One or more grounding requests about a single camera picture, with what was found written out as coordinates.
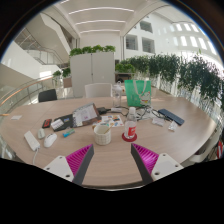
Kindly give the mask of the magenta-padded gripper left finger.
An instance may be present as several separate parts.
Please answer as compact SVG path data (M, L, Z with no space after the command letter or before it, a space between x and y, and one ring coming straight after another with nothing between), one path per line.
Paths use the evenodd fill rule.
M94 155L92 144L82 147L68 156L58 156L45 170L65 180L81 185Z

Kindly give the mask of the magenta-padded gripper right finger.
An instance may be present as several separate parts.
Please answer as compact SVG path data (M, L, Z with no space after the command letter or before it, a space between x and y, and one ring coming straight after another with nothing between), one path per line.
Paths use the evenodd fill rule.
M152 183L183 168L167 153L157 154L135 143L131 144L131 154L144 184Z

